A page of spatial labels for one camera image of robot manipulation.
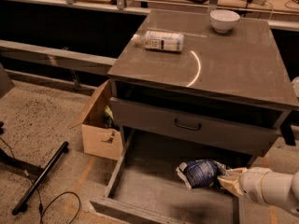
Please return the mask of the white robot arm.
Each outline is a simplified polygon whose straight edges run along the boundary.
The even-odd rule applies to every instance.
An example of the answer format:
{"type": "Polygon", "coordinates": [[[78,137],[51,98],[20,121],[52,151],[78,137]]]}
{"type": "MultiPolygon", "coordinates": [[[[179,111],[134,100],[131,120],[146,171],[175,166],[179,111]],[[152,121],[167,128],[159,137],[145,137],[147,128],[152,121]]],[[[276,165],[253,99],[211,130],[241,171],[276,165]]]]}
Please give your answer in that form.
{"type": "Polygon", "coordinates": [[[236,168],[219,175],[221,186],[236,197],[258,205],[273,205],[299,217],[299,172],[294,175],[269,168],[236,168]]]}

